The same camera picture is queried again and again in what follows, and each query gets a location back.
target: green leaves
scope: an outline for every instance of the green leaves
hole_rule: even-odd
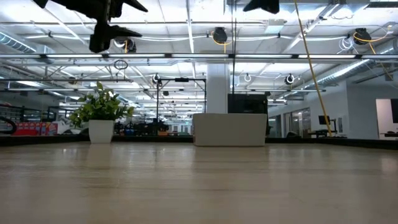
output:
[[[80,108],[75,110],[70,115],[72,123],[76,127],[81,127],[85,122],[91,119],[100,120],[115,120],[126,116],[132,116],[134,108],[128,108],[126,105],[120,107],[121,101],[118,100],[119,94],[114,94],[112,89],[105,89],[100,82],[97,82],[98,89],[95,91],[95,95],[89,94],[79,98],[79,102],[86,102]]]

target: white planter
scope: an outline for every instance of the white planter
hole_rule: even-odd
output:
[[[114,121],[90,120],[88,134],[92,144],[111,143],[113,137]]]

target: wooden floor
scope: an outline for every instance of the wooden floor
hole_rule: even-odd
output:
[[[316,144],[0,148],[0,223],[398,223],[398,152]]]

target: white column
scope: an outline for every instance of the white column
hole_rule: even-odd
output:
[[[228,64],[207,65],[207,113],[228,113]]]

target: potted plant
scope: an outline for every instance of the potted plant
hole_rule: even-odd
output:
[[[125,116],[132,116],[133,107],[120,107],[119,94],[114,94],[112,89],[103,88],[97,82],[95,94],[79,98],[79,102],[86,104],[79,107],[70,115],[70,120],[75,126],[88,122],[88,134],[91,143],[110,143],[113,137],[114,122]]]

